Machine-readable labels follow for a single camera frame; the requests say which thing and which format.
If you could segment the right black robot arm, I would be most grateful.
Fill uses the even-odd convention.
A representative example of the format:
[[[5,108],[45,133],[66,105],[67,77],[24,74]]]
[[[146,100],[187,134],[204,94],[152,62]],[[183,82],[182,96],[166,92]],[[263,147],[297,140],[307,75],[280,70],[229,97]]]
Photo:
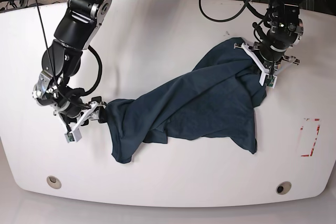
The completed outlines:
[[[67,9],[54,33],[51,45],[41,60],[42,71],[34,88],[34,99],[41,106],[53,106],[62,118],[66,131],[83,111],[91,109],[82,97],[94,92],[102,77],[102,61],[90,42],[100,29],[112,0],[67,0]],[[97,79],[89,90],[71,88],[68,83],[81,65],[84,50],[97,60]]]

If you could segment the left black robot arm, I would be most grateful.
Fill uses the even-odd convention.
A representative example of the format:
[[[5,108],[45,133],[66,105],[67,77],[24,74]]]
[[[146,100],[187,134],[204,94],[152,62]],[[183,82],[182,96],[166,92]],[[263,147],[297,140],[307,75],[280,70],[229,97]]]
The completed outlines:
[[[269,0],[264,15],[247,5],[249,11],[260,19],[259,23],[253,23],[257,41],[250,50],[268,70],[264,80],[268,85],[273,81],[276,67],[284,59],[287,49],[298,44],[303,36],[303,22],[299,18],[302,1]]]

